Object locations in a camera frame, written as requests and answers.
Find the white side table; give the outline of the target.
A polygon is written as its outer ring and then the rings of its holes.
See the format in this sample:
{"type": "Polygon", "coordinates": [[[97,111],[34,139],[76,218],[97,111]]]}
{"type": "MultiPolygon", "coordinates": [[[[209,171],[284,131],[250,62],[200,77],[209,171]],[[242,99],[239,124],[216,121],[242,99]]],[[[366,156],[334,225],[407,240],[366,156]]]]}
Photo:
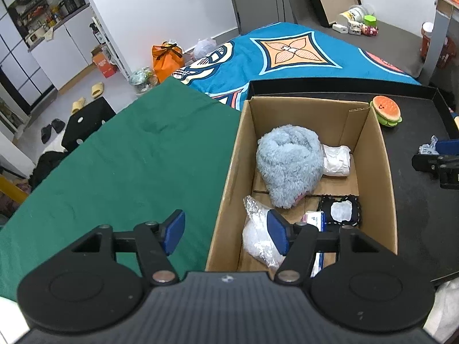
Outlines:
{"type": "Polygon", "coordinates": [[[428,85],[434,74],[451,20],[458,21],[458,4],[452,0],[436,0],[432,36],[423,69],[419,75],[419,81],[423,85],[428,85]]]}

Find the grey fluffy plush toy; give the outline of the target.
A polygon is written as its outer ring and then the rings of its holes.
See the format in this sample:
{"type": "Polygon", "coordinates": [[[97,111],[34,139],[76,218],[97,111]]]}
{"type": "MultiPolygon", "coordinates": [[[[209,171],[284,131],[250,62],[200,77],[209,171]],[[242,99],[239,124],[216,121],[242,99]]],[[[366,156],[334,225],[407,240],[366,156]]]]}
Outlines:
{"type": "Polygon", "coordinates": [[[258,140],[256,161],[271,204],[284,209],[312,193],[324,173],[317,134],[291,124],[276,127],[258,140]]]}

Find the small blue-grey fabric toy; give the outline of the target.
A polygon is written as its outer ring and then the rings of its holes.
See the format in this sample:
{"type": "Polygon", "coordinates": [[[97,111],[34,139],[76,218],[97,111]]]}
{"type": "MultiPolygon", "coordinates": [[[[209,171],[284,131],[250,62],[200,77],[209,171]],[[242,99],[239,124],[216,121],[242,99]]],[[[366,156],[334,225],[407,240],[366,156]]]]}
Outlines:
{"type": "Polygon", "coordinates": [[[437,141],[438,141],[438,138],[435,135],[433,135],[430,139],[430,143],[422,144],[419,147],[420,155],[438,155],[439,152],[436,150],[437,141]]]}

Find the hamburger plush toy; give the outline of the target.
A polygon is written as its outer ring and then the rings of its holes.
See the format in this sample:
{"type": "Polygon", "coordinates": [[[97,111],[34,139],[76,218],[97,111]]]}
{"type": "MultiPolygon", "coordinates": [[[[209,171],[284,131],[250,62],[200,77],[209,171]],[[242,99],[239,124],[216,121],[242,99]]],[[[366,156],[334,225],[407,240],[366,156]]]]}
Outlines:
{"type": "Polygon", "coordinates": [[[393,99],[385,95],[376,95],[370,102],[377,114],[379,123],[385,127],[396,127],[402,122],[401,111],[393,99]]]}

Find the clear plastic bag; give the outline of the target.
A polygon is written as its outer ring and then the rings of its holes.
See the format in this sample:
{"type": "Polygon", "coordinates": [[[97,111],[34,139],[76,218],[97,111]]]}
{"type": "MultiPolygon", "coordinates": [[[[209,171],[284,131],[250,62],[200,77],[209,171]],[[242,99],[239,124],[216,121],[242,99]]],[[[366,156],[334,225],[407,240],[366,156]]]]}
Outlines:
{"type": "Polygon", "coordinates": [[[276,271],[285,257],[279,253],[269,235],[267,216],[270,208],[252,196],[246,196],[243,202],[247,213],[242,232],[244,250],[271,271],[276,271]]]}

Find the yellow slipper far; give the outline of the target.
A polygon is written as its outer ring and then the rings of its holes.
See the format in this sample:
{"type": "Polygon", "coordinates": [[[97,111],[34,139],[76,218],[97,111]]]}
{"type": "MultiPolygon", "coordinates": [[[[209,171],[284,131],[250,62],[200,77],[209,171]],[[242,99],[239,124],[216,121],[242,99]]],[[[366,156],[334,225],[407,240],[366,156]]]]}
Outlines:
{"type": "Polygon", "coordinates": [[[96,84],[94,84],[91,88],[91,96],[93,99],[96,99],[98,98],[99,96],[101,96],[104,92],[104,84],[103,82],[98,82],[96,84]]]}

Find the blue patterned blanket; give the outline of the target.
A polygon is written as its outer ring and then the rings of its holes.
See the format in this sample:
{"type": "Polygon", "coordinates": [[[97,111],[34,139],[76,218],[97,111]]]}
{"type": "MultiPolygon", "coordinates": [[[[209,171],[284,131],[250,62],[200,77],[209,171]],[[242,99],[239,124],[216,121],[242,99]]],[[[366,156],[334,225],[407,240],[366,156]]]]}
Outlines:
{"type": "Polygon", "coordinates": [[[221,44],[172,76],[236,110],[255,80],[332,77],[415,84],[372,52],[293,23],[273,23],[221,44]]]}

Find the yellow slipper near stool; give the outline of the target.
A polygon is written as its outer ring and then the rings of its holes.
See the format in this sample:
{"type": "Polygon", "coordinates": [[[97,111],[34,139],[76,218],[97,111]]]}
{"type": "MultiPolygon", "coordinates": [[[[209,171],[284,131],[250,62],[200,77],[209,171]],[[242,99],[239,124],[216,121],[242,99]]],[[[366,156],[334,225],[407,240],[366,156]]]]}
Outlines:
{"type": "Polygon", "coordinates": [[[85,97],[81,97],[77,101],[74,101],[71,106],[71,115],[76,114],[78,111],[80,111],[86,104],[85,97]]]}

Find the orange cardboard carton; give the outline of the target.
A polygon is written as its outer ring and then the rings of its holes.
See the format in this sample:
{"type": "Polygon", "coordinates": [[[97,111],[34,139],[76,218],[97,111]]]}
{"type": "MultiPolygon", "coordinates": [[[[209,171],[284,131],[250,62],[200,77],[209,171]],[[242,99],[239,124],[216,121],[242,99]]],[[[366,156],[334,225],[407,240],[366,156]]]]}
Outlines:
{"type": "Polygon", "coordinates": [[[103,45],[98,45],[91,51],[92,62],[97,66],[105,79],[117,72],[117,66],[110,62],[109,56],[104,51],[103,45]]]}

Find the white plastic bag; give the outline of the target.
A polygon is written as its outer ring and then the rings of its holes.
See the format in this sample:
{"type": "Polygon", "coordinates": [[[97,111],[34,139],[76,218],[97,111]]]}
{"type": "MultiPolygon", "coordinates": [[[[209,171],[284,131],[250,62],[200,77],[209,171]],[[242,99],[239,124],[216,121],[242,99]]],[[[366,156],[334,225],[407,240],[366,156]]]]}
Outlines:
{"type": "Polygon", "coordinates": [[[193,50],[193,58],[195,60],[202,59],[212,53],[217,48],[217,42],[212,38],[199,40],[193,50]]]}

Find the green lidded jar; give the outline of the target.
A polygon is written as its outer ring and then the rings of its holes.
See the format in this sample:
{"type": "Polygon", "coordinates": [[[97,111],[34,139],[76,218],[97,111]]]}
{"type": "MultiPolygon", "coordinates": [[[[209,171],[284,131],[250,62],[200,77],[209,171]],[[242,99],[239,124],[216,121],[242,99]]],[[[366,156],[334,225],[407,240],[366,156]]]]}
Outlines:
{"type": "Polygon", "coordinates": [[[377,18],[374,15],[364,15],[363,23],[365,26],[377,27],[377,18]]]}

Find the white kitchen cabinet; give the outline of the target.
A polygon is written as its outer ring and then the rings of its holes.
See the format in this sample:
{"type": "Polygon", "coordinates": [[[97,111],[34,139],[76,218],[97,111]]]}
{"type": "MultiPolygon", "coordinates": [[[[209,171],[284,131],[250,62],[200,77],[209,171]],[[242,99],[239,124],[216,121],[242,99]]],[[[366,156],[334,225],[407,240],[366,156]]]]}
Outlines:
{"type": "Polygon", "coordinates": [[[29,46],[11,17],[1,17],[1,70],[28,105],[51,87],[61,89],[92,63],[97,45],[92,22],[93,10],[85,5],[53,30],[51,40],[41,37],[29,46]]]}

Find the black white pouch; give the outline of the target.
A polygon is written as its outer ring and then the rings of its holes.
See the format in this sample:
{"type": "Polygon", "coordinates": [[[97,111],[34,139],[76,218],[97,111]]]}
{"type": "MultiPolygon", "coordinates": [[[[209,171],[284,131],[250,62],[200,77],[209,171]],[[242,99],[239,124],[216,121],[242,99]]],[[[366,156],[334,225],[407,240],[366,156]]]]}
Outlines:
{"type": "Polygon", "coordinates": [[[323,213],[325,225],[358,227],[362,222],[362,210],[358,196],[322,196],[317,210],[323,213]]]}

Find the black dice stool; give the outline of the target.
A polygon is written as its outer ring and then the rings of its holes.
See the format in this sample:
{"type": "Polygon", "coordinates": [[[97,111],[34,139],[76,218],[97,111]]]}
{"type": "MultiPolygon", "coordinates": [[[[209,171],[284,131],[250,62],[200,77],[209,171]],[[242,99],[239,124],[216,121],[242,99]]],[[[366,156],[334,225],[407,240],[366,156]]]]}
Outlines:
{"type": "Polygon", "coordinates": [[[115,115],[104,97],[93,100],[69,118],[61,146],[68,152],[74,151],[115,115]]]}

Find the orange gift bag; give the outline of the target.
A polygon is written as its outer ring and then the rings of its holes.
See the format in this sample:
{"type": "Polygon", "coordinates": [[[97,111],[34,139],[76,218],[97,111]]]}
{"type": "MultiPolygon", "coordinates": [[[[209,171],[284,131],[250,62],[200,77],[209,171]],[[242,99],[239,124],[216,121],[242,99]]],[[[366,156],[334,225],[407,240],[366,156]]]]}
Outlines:
{"type": "Polygon", "coordinates": [[[184,66],[184,53],[176,44],[164,41],[152,46],[153,71],[159,83],[184,66]]]}

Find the red white cup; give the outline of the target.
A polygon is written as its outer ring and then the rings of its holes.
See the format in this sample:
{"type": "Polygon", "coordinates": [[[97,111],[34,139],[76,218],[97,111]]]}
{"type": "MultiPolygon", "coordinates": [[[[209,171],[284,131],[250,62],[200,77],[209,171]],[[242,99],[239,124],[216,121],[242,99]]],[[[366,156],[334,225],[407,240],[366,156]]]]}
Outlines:
{"type": "Polygon", "coordinates": [[[433,33],[433,28],[434,28],[434,23],[432,22],[425,22],[423,23],[421,27],[422,44],[420,48],[420,56],[422,60],[426,59],[426,56],[429,50],[431,36],[433,33]]]}

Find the white plastic bottle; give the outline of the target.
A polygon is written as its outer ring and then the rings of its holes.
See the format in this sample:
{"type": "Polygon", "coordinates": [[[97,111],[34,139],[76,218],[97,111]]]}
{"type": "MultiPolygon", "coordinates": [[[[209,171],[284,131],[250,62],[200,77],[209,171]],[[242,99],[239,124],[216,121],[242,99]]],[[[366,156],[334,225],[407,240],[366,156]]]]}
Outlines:
{"type": "Polygon", "coordinates": [[[374,15],[375,9],[371,4],[352,5],[348,10],[337,15],[336,23],[348,26],[350,22],[364,23],[366,15],[374,15]]]}

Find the green cloth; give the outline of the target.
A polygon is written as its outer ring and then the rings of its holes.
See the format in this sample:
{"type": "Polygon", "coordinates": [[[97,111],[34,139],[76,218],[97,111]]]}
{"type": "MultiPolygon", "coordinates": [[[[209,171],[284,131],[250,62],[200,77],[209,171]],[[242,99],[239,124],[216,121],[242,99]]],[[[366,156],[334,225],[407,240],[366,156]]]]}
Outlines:
{"type": "Polygon", "coordinates": [[[120,111],[28,196],[1,230],[1,295],[98,225],[130,231],[186,215],[170,257],[178,274],[205,268],[240,112],[176,79],[120,111]]]}

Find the black slippers pair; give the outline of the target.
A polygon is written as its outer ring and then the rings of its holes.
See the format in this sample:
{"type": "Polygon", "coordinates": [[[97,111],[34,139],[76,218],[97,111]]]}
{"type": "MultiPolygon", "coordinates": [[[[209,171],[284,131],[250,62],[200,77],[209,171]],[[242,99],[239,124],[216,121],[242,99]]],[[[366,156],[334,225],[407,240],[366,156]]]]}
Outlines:
{"type": "Polygon", "coordinates": [[[49,125],[41,128],[40,130],[41,142],[43,144],[46,144],[50,140],[50,137],[53,131],[56,134],[60,134],[63,131],[63,129],[65,129],[65,122],[58,118],[53,119],[49,125]]]}

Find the white cloth packet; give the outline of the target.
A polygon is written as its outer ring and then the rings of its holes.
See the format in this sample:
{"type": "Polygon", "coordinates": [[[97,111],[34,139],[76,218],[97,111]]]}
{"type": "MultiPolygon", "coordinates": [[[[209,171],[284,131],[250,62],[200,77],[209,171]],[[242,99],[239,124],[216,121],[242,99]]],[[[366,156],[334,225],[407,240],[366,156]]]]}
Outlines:
{"type": "Polygon", "coordinates": [[[324,151],[324,175],[331,177],[347,177],[350,174],[350,148],[345,145],[330,147],[322,145],[324,151]]]}

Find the black shallow tray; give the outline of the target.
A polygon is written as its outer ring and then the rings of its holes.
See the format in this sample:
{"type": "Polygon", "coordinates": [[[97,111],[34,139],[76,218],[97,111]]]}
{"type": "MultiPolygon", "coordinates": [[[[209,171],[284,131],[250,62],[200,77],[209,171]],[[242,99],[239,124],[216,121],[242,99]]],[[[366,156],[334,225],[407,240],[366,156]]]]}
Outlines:
{"type": "Polygon", "coordinates": [[[398,253],[435,284],[458,277],[458,191],[443,189],[412,168],[412,156],[432,136],[455,139],[458,127],[442,93],[432,87],[375,79],[298,78],[253,81],[249,97],[293,96],[368,102],[386,95],[402,123],[382,130],[398,218],[398,253]]]}

